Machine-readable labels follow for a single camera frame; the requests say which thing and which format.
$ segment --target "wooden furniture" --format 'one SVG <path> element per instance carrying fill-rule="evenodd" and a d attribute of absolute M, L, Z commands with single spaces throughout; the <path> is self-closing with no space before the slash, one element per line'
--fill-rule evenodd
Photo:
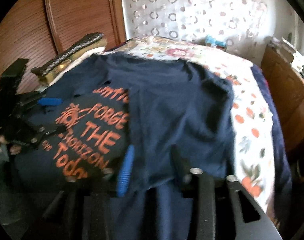
<path fill-rule="evenodd" d="M 295 161 L 304 156 L 304 80 L 269 46 L 261 68 L 278 112 L 288 159 Z"/>
<path fill-rule="evenodd" d="M 125 41 L 121 0 L 18 0 L 0 24 L 0 75 L 17 58 L 29 58 L 19 93 L 36 89 L 30 73 L 84 35 L 102 32 L 107 49 Z"/>

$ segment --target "floral bedsheet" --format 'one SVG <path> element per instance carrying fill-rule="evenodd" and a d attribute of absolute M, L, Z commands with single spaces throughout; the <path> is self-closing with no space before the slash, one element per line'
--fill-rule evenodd
<path fill-rule="evenodd" d="M 155 59 L 184 58 L 231 80 L 234 103 L 235 175 L 264 212 L 273 205 L 274 155 L 272 114 L 252 75 L 252 62 L 222 50 L 157 36 L 134 38 L 114 51 Z"/>

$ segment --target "wooden wardrobe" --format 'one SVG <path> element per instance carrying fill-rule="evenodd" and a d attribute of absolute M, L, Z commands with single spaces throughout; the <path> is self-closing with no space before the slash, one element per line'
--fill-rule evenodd
<path fill-rule="evenodd" d="M 30 68 L 42 66 L 84 35 L 104 33 L 107 49 L 125 41 L 121 0 L 18 0 L 0 24 L 0 75 L 28 58 L 19 93 L 34 90 Z"/>

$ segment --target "human hand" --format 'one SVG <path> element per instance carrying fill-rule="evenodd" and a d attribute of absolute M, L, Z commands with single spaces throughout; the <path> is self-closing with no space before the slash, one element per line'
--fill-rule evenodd
<path fill-rule="evenodd" d="M 0 147 L 1 147 L 1 144 L 8 144 L 8 142 L 5 140 L 4 136 L 3 135 L 0 135 Z M 13 145 L 11 148 L 10 148 L 10 154 L 11 155 L 16 155 L 16 154 L 19 154 L 21 151 L 21 146 L 20 145 Z"/>

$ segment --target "t-shirt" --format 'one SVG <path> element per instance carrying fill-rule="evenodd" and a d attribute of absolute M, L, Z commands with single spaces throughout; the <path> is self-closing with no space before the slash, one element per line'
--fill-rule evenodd
<path fill-rule="evenodd" d="M 26 117 L 34 124 L 65 124 L 67 132 L 16 156 L 31 191 L 57 190 L 68 175 L 95 177 L 104 168 L 117 173 L 129 144 L 135 149 L 133 191 L 173 179 L 173 144 L 193 167 L 213 176 L 225 177 L 232 166 L 232 86 L 197 64 L 92 55 L 46 96 L 63 104 L 35 107 Z"/>

